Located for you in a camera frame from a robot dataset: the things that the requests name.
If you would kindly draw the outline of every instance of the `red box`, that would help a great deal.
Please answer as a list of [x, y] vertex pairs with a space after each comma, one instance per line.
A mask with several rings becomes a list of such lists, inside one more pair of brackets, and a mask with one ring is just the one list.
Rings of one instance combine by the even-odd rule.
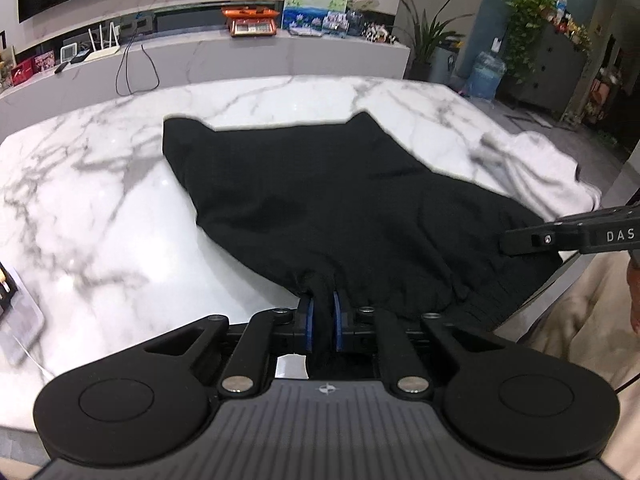
[[14, 86], [24, 83], [33, 75], [33, 57], [24, 60], [19, 65], [16, 65], [11, 70], [11, 79], [14, 82]]

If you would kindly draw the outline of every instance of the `black cloth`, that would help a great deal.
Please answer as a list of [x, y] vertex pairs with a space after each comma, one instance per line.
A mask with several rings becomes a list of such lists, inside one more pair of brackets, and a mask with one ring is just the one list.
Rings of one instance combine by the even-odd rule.
[[542, 219], [433, 173], [365, 113], [344, 124], [232, 131], [169, 118], [162, 146], [213, 241], [314, 297], [316, 348], [331, 344], [334, 290], [353, 307], [409, 319], [444, 312], [492, 330], [561, 264], [557, 254], [501, 254], [502, 232]]

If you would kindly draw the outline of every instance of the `potted plant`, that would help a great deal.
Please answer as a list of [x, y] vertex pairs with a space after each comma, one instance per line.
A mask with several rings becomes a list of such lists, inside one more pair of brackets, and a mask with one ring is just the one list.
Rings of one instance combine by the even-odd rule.
[[438, 21], [440, 13], [449, 5], [450, 1], [451, 0], [447, 0], [433, 17], [433, 20], [430, 21], [427, 18], [426, 10], [422, 11], [422, 15], [418, 13], [414, 0], [400, 0], [404, 8], [409, 12], [413, 25], [412, 31], [398, 27], [409, 36], [411, 47], [414, 51], [414, 62], [409, 70], [409, 79], [428, 81], [431, 71], [431, 57], [436, 48], [447, 38], [460, 40], [465, 37], [464, 34], [447, 29], [447, 26], [455, 20], [468, 18], [472, 16], [472, 14], [461, 14], [444, 22]]

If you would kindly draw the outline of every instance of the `digital scale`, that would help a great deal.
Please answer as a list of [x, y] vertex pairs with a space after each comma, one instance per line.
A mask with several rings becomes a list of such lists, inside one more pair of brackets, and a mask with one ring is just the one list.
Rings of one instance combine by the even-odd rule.
[[240, 36], [274, 36], [279, 15], [277, 10], [259, 7], [257, 9], [223, 9], [229, 33], [234, 38]]

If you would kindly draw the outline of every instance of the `green plant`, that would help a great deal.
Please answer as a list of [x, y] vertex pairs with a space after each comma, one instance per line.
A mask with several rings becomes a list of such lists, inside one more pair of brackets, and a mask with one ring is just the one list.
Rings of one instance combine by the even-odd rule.
[[408, 30], [404, 30], [401, 27], [398, 27], [405, 34], [407, 34], [411, 41], [411, 46], [414, 50], [414, 61], [420, 63], [429, 62], [431, 56], [433, 55], [433, 51], [436, 50], [436, 47], [444, 41], [446, 38], [464, 38], [464, 34], [460, 34], [455, 30], [446, 30], [447, 25], [449, 23], [454, 22], [455, 20], [459, 20], [460, 18], [468, 18], [472, 16], [472, 14], [461, 14], [460, 16], [456, 16], [455, 18], [451, 18], [450, 20], [445, 20], [444, 22], [438, 21], [438, 16], [440, 13], [449, 5], [451, 0], [447, 0], [446, 3], [440, 7], [440, 10], [433, 17], [431, 22], [427, 19], [427, 11], [422, 11], [422, 16], [418, 13], [418, 9], [415, 6], [414, 0], [400, 0], [404, 8], [409, 12], [409, 16], [411, 17], [411, 22], [413, 25], [413, 31], [410, 32]]
[[511, 7], [507, 27], [507, 47], [504, 62], [507, 73], [521, 83], [533, 72], [533, 51], [537, 47], [545, 9], [553, 9], [556, 0], [506, 0]]
[[587, 53], [591, 53], [591, 38], [589, 36], [589, 31], [584, 25], [578, 27], [578, 30], [575, 32], [580, 38], [580, 43], [578, 46], [581, 50], [586, 51]]

